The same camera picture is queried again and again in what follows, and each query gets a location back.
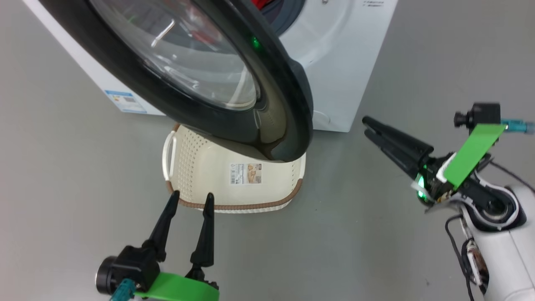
washing machine door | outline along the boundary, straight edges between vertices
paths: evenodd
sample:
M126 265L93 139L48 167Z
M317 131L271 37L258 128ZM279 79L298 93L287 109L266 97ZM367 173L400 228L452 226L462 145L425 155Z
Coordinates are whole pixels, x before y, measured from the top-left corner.
M250 0L40 0L106 69L228 149L289 162L312 136L312 97Z

barcode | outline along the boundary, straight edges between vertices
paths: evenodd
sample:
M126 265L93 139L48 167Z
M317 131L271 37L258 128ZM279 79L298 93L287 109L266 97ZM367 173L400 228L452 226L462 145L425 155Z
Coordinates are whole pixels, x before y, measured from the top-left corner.
M236 184L236 170L231 169L231 184Z

teal cable connector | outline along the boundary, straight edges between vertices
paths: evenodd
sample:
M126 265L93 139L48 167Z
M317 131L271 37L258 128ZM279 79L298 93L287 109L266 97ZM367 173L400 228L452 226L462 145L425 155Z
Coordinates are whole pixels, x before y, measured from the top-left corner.
M135 283L130 279L123 279L121 284L115 290L110 298L110 301L128 301L134 298Z
M512 133L524 133L533 135L535 133L535 124L525 122L521 119L502 119L501 124L507 126L505 131Z

washing machine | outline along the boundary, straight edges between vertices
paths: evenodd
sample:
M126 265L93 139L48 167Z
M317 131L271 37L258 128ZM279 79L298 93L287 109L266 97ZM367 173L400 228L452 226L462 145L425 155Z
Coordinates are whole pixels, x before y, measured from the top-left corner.
M24 2L120 110L168 115L240 154L281 162L304 154L313 128L349 131L397 4Z

blue and white sticker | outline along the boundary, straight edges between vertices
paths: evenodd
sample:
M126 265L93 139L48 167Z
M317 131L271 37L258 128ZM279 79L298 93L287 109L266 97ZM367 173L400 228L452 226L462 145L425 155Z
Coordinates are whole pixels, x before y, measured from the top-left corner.
M147 113L145 108L137 102L132 93L110 90L104 90L104 92L110 98L110 100L117 106L117 108L119 108L119 110L123 112L140 114Z

